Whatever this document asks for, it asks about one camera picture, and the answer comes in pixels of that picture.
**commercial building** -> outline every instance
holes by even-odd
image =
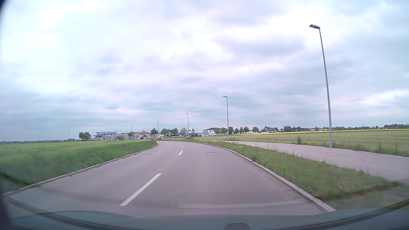
[[[111,131],[111,132],[95,132],[94,139],[96,140],[116,140],[118,139],[118,133]]]

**grass field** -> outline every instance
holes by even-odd
[[[235,134],[230,135],[230,140],[297,144],[298,136],[301,138],[301,144],[329,147],[329,132]],[[227,135],[197,137],[197,139],[227,140]],[[409,130],[337,131],[333,132],[333,142],[334,147],[340,149],[409,156]]]
[[[236,151],[281,175],[333,208],[386,207],[409,198],[409,185],[274,150],[204,142]]]
[[[1,144],[2,191],[13,191],[155,145],[154,140]]]

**road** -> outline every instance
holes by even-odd
[[[238,144],[273,149],[339,167],[363,170],[373,176],[409,183],[409,157],[369,153],[349,149],[268,142],[231,141]]]
[[[321,213],[248,160],[191,142],[156,148],[10,196],[44,211],[128,216]],[[10,205],[11,216],[26,215]]]

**car hood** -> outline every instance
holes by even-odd
[[[181,215],[131,217],[109,212],[60,211],[17,217],[12,219],[12,223],[31,229],[397,229],[409,226],[409,212],[351,209],[313,216]]]

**street lamp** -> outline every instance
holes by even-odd
[[[189,114],[187,113],[187,137],[189,137]]]
[[[324,59],[324,71],[325,71],[325,82],[327,85],[327,100],[328,100],[328,117],[330,121],[330,148],[333,147],[333,142],[332,142],[332,123],[331,123],[331,105],[330,105],[330,91],[328,89],[328,76],[327,76],[327,65],[325,64],[325,55],[324,55],[324,45],[322,45],[322,37],[321,37],[321,29],[319,26],[310,25],[311,28],[318,29],[319,30],[319,38],[321,39],[321,48],[322,48],[322,58]]]
[[[226,98],[226,106],[227,106],[227,140],[229,140],[229,102],[227,101],[227,96],[223,96]]]

